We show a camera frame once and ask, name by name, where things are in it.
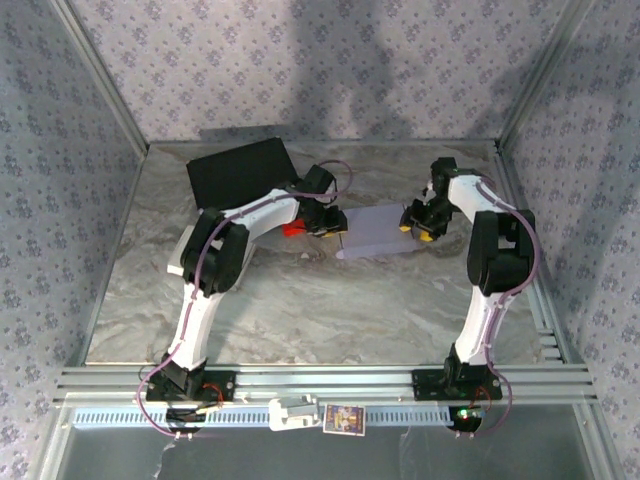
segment red object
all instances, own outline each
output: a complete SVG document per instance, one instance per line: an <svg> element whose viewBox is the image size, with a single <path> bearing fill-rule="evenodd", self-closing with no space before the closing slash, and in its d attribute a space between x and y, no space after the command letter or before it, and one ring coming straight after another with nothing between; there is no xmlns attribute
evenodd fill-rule
<svg viewBox="0 0 640 480"><path fill-rule="evenodd" d="M285 237L293 237L294 235L300 235L301 233L307 233L307 229L304 228L304 220L301 218L282 226L282 234Z"/></svg>

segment black mounting bracket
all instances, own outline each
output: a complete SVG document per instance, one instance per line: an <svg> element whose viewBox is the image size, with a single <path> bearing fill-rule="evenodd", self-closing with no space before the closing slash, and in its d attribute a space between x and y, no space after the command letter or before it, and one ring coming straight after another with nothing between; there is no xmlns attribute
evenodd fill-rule
<svg viewBox="0 0 640 480"><path fill-rule="evenodd" d="M530 210L518 212L535 229ZM500 238L512 246L500 247ZM524 225L510 213L476 212L467 255L467 275L483 295L507 292L520 285L533 268L533 242Z"/></svg>
<svg viewBox="0 0 640 480"><path fill-rule="evenodd" d="M435 197L426 203L414 200L407 207L401 220L400 227L416 227L429 234L432 240L447 233L447 227L453 214L460 209L449 201L449 183L452 178L460 175L482 175L477 170L458 168L453 157L440 157L431 164L431 183Z"/></svg>
<svg viewBox="0 0 640 480"><path fill-rule="evenodd" d="M300 193L325 193L336 177L319 165L312 165L303 179L288 191ZM316 237L346 232L347 217L337 206L327 206L314 198L299 197L298 218L302 219L307 232Z"/></svg>
<svg viewBox="0 0 640 480"><path fill-rule="evenodd" d="M232 401L236 388L236 372L233 370L205 370L203 363L194 370L180 368L169 362L149 380L147 402L217 403L218 391L205 388L214 385L220 390L224 401Z"/></svg>
<svg viewBox="0 0 640 480"><path fill-rule="evenodd" d="M196 425L204 423L206 419L206 413L198 413L194 408L167 408L165 413L165 421L169 431L183 435L199 432L201 427ZM196 425L187 427L187 423Z"/></svg>
<svg viewBox="0 0 640 480"><path fill-rule="evenodd" d="M187 283L195 282L195 271L200 253L214 229L224 220L224 213L215 208L206 208L193 229L187 245L180 256L184 268L183 278ZM220 249L209 246L200 270L200 285L205 297L213 293L228 291L242 272L244 254L249 242L249 230L233 222L226 224L215 240L223 240Z"/></svg>
<svg viewBox="0 0 640 480"><path fill-rule="evenodd" d="M413 398L416 401L483 400L482 396L478 396L479 387L489 393L491 400L502 398L500 379L486 365L461 363L455 344L451 347L442 370L416 369L411 372L411 380Z"/></svg>

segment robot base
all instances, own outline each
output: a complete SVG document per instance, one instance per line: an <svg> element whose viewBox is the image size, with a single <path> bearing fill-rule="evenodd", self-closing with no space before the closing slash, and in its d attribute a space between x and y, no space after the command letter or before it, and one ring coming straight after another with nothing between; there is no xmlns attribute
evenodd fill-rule
<svg viewBox="0 0 640 480"><path fill-rule="evenodd" d="M442 370L413 370L414 399L428 400L488 400L478 394L480 387L488 392L491 400L502 399L500 380L486 365L469 365L460 362L455 344L444 362Z"/></svg>
<svg viewBox="0 0 640 480"><path fill-rule="evenodd" d="M218 391L215 388L205 388L206 385L215 385L223 401L232 401L236 388L236 372L207 371L205 364L206 362L194 370L187 371L170 362L149 380L147 402L217 403Z"/></svg>

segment red wire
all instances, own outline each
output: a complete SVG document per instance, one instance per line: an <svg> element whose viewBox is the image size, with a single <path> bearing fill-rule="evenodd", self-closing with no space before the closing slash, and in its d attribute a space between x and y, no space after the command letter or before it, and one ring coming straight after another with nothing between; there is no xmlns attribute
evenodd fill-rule
<svg viewBox="0 0 640 480"><path fill-rule="evenodd" d="M478 392L484 393L484 396L487 397L487 400L489 400L489 406L487 407L487 410L486 410L488 412L489 410L491 410L491 395L489 395L489 390L484 388L482 385L476 388L476 398L473 399L473 402L471 402L470 407L473 406L476 400L478 400Z"/></svg>
<svg viewBox="0 0 640 480"><path fill-rule="evenodd" d="M218 405L224 403L224 395L222 395L222 391L215 383L205 383L202 385L202 388L212 388L216 392L218 392Z"/></svg>

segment glass panel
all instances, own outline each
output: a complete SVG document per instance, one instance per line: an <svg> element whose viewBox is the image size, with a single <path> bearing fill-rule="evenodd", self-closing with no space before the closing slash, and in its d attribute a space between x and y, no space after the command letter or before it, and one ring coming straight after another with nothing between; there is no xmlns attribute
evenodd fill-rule
<svg viewBox="0 0 640 480"><path fill-rule="evenodd" d="M59 479L591 479L570 406L515 407L491 436L442 427L373 427L365 437L320 429L215 430L167 439L151 428L74 430Z"/></svg>

